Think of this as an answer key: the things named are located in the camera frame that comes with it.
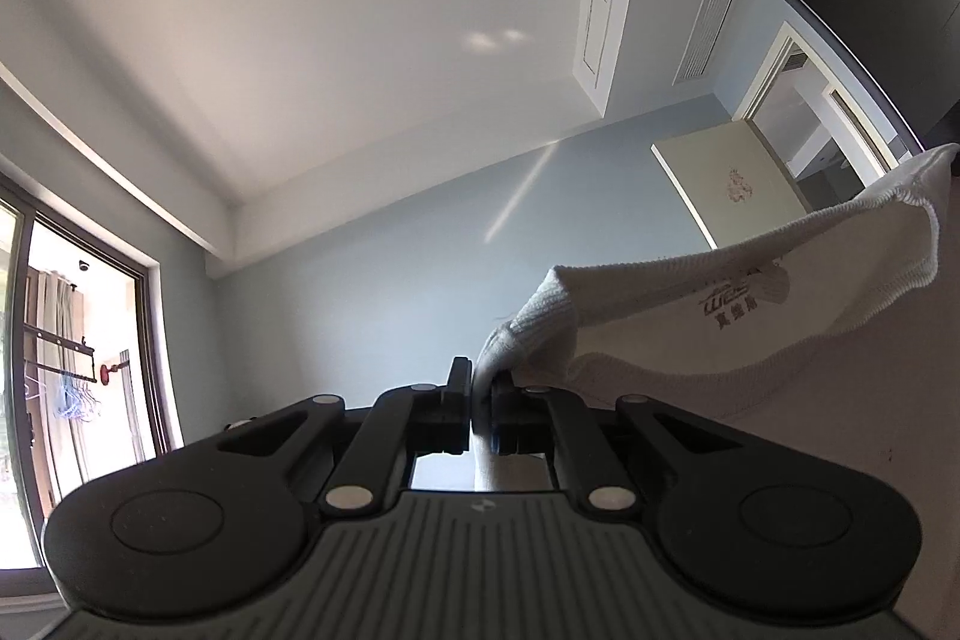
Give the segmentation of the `white sweatshirt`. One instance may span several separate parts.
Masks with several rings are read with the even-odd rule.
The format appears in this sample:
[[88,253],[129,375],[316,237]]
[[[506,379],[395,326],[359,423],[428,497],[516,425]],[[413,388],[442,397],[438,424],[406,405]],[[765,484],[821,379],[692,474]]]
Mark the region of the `white sweatshirt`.
[[958,151],[908,159],[857,197],[713,252],[556,266],[473,374],[625,395],[872,474],[923,526],[898,612],[958,632]]

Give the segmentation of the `cream bedroom door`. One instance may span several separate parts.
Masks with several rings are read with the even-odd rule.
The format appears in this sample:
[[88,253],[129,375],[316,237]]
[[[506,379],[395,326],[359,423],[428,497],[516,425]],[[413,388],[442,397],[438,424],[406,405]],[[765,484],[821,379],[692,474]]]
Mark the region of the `cream bedroom door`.
[[804,218],[793,177],[748,120],[651,146],[711,248],[738,244]]

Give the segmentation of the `ceiling access panel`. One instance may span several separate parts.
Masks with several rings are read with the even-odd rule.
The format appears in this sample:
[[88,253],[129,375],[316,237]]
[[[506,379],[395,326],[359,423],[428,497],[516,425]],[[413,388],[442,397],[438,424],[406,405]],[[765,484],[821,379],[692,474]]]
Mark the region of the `ceiling access panel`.
[[612,7],[613,0],[587,0],[581,64],[589,74],[590,85],[593,88],[601,79],[602,60],[604,60]]

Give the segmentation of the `ceiling air vent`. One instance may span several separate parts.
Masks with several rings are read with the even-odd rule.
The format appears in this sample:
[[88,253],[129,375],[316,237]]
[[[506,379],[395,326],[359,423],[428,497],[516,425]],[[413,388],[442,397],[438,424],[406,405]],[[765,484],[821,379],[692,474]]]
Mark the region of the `ceiling air vent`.
[[727,19],[737,0],[701,0],[685,49],[674,74],[674,85],[699,80],[708,73],[711,58],[721,42]]

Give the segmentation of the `window with frame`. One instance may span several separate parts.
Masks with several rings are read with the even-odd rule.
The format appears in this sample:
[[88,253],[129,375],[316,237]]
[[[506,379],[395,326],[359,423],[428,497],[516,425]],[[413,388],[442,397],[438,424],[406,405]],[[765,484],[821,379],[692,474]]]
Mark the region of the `window with frame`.
[[2,182],[2,598],[43,609],[43,530],[89,481],[176,447],[151,266]]

